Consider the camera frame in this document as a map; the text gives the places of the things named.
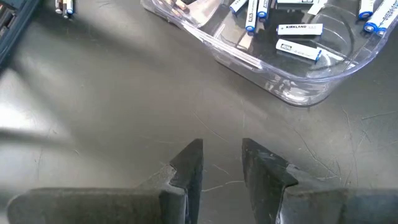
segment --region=transparent plastic bin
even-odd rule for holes
[[[229,9],[233,0],[196,0],[184,11],[165,0],[141,0],[141,4],[201,40],[219,63],[287,103],[310,106],[373,60],[397,24],[396,19],[384,37],[363,31],[359,1],[328,0],[313,16],[308,9],[284,8],[273,0],[267,22],[257,22],[254,36],[245,30],[247,7],[234,15]],[[301,23],[324,26],[321,37],[291,40],[321,48],[317,63],[275,49],[276,27]]]

